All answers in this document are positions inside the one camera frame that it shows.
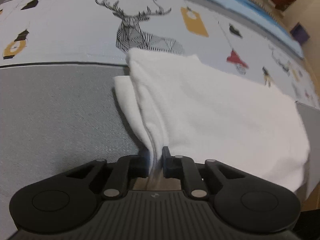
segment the cloth fold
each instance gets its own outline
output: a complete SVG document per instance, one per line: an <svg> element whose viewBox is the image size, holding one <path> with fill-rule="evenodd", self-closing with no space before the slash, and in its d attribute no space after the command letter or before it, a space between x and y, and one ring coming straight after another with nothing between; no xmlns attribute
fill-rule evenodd
<svg viewBox="0 0 320 240"><path fill-rule="evenodd" d="M131 49L130 76L115 77L132 130L150 151L220 162L295 191L308 138L295 101L271 88L202 64L196 56Z"/></svg>

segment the yellow lantern print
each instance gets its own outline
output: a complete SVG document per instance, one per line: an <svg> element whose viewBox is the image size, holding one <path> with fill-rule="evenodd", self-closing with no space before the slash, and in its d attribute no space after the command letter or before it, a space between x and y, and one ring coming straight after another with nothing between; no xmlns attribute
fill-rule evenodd
<svg viewBox="0 0 320 240"><path fill-rule="evenodd" d="M10 59L20 53L27 44L27 35L29 32L24 30L22 33L18 34L18 37L10 42L8 46L3 51L3 59Z"/></svg>
<svg viewBox="0 0 320 240"><path fill-rule="evenodd" d="M181 14L188 31L196 35L209 37L199 13L191 10L189 7L181 7Z"/></svg>

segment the screw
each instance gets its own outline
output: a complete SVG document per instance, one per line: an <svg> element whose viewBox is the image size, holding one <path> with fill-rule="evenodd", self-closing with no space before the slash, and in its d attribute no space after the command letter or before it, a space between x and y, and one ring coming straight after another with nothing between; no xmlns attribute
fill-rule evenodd
<svg viewBox="0 0 320 240"><path fill-rule="evenodd" d="M106 189L103 193L107 197L116 197L120 194L119 190L115 188Z"/></svg>
<svg viewBox="0 0 320 240"><path fill-rule="evenodd" d="M205 197L207 195L207 192L205 192L202 189L195 189L191 192L191 195L196 198L201 198L201 197Z"/></svg>

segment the antler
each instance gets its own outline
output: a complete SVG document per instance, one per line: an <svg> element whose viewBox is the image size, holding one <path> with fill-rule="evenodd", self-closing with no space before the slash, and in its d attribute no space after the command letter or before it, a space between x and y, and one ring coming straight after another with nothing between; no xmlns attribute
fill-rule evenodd
<svg viewBox="0 0 320 240"><path fill-rule="evenodd" d="M109 10L113 11L113 12L117 12L117 13L120 13L120 14L123 14L123 15L126 15L124 13L123 10L121 10L121 8L118 7L118 4L119 4L119 0L116 1L113 6L110 5L110 2L108 0L102 0L101 2L98 2L98 0L95 0L96 3L98 5L101 5L101 6L104 6L106 8L108 8Z"/></svg>
<svg viewBox="0 0 320 240"><path fill-rule="evenodd" d="M168 9L167 11L164 11L164 9L158 5L155 1L153 1L158 7L159 9L156 10L155 12L152 12L151 9L147 6L147 11L143 11L143 12L140 12L137 14L137 15L127 15L125 14L125 12L118 7L118 4L119 4L119 0L117 0L113 6L110 5L110 2L108 0L102 0L101 2L98 2L98 0L95 0L96 3L98 5L101 5L101 6L104 6L106 8L108 8L109 10L113 11L113 13L117 13L119 16L127 16L127 17L135 17L135 18L149 18L150 16L158 16L158 15L166 15L168 13L171 12L171 8Z"/></svg>
<svg viewBox="0 0 320 240"><path fill-rule="evenodd" d="M149 17L149 16L158 16L158 15L166 15L168 13L171 12L171 8L169 8L167 11L164 11L164 9L158 5L155 1L153 1L158 7L159 7L159 10L156 10L155 12L151 12L151 9L147 6L147 11L143 11L143 12L140 12L137 14L137 15L133 15L132 17L142 17L142 18L145 18L145 17Z"/></svg>

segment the deer print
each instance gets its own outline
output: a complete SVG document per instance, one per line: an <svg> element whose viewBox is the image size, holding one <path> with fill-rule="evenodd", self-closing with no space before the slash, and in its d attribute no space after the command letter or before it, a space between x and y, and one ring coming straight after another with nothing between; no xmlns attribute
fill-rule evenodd
<svg viewBox="0 0 320 240"><path fill-rule="evenodd" d="M171 12L171 8L165 11L154 0L158 10L152 12L147 6L147 11L138 12L136 15L127 15L119 8L119 0L112 6L108 0L98 2L98 5L104 6L111 10L113 15L122 21L117 31L116 47L126 53L131 48L148 49L153 51L163 51L175 54L184 52L182 45L175 39L156 36L152 33L144 32L140 29L139 22L148 21L152 16L164 16Z"/></svg>
<svg viewBox="0 0 320 240"><path fill-rule="evenodd" d="M269 87L271 87L271 84L273 83L272 77L270 77L269 71L263 67L263 78L264 78L264 85L268 84Z"/></svg>

